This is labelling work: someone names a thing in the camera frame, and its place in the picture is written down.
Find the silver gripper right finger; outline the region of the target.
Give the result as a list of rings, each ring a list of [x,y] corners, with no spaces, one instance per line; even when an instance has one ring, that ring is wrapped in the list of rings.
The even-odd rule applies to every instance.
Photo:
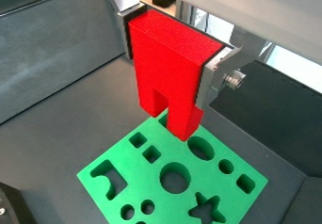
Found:
[[[246,78],[241,68],[262,53],[267,41],[243,28],[234,28],[230,43],[207,60],[203,67],[195,104],[205,109],[225,86],[237,89]]]

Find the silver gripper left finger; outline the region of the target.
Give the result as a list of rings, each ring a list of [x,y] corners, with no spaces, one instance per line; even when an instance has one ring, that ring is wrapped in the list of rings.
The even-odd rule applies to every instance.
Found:
[[[110,0],[118,18],[124,53],[129,58],[133,58],[133,44],[130,36],[129,23],[139,17],[147,10],[147,6],[139,0]]]

